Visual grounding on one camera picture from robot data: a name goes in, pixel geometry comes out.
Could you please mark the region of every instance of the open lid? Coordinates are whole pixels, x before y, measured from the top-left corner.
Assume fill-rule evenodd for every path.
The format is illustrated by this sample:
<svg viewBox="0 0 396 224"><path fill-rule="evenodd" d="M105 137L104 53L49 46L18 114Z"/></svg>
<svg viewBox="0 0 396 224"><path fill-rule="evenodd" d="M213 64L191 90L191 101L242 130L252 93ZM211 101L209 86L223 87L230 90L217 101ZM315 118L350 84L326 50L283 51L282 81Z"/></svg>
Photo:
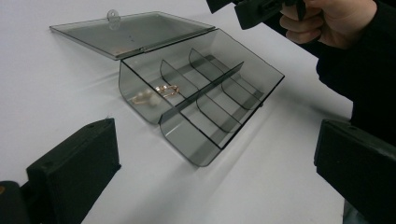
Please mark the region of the open lid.
<svg viewBox="0 0 396 224"><path fill-rule="evenodd" d="M120 17L117 11L110 10L107 19L50 29L110 59L120 60L206 33L214 26L162 12Z"/></svg>

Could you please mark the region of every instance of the black object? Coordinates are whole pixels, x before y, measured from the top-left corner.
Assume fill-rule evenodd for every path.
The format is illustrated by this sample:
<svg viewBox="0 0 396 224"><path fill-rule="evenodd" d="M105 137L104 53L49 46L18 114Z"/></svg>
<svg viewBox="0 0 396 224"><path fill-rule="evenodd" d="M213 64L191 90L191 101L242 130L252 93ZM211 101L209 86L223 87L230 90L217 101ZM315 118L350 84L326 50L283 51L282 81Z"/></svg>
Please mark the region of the black object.
<svg viewBox="0 0 396 224"><path fill-rule="evenodd" d="M315 165L371 224L396 223L396 147L347 123L323 120Z"/></svg>
<svg viewBox="0 0 396 224"><path fill-rule="evenodd" d="M0 182L0 223L81 223L119 169L114 119L91 123L31 164L21 192Z"/></svg>
<svg viewBox="0 0 396 224"><path fill-rule="evenodd" d="M282 4L286 6L296 5L300 21L304 18L306 12L304 0L206 0L206 2L212 13L230 3L235 3L236 16L243 30L270 19L282 9Z"/></svg>

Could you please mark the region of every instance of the human hand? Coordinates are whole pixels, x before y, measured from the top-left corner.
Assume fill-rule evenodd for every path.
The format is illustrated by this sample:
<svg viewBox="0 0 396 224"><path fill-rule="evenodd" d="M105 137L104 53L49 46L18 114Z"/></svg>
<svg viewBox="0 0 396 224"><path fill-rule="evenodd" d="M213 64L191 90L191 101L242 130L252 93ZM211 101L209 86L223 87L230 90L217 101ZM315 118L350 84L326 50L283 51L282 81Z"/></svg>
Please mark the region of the human hand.
<svg viewBox="0 0 396 224"><path fill-rule="evenodd" d="M296 7L285 7L280 25L286 38L303 44L319 38L328 46L348 49L361 37L376 13L373 0L304 0L306 14L298 20Z"/></svg>

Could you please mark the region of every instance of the white table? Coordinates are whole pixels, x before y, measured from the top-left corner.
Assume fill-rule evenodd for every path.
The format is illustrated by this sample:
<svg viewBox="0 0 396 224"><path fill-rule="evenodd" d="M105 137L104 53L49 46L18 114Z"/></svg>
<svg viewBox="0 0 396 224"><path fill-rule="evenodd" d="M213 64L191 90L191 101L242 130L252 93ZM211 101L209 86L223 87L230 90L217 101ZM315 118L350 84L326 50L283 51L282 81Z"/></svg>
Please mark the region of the white table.
<svg viewBox="0 0 396 224"><path fill-rule="evenodd" d="M188 163L118 89L119 62L50 25L162 11L213 24L285 75L230 145L206 168ZM82 126L114 118L120 163L83 223L340 224L344 199L316 173L322 119L347 120L351 103L320 83L317 58L261 24L242 31L227 6L205 0L0 1L0 180Z"/></svg>

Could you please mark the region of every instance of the jewelry box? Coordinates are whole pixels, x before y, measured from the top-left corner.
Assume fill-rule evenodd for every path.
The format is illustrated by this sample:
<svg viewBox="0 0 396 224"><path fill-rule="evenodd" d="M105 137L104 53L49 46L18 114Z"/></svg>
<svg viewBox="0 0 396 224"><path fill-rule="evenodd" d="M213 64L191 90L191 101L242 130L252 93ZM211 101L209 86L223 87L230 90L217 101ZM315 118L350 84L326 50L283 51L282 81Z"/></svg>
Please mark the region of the jewelry box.
<svg viewBox="0 0 396 224"><path fill-rule="evenodd" d="M187 160L207 166L283 75L225 32L162 12L55 25L51 31L120 60L120 93Z"/></svg>

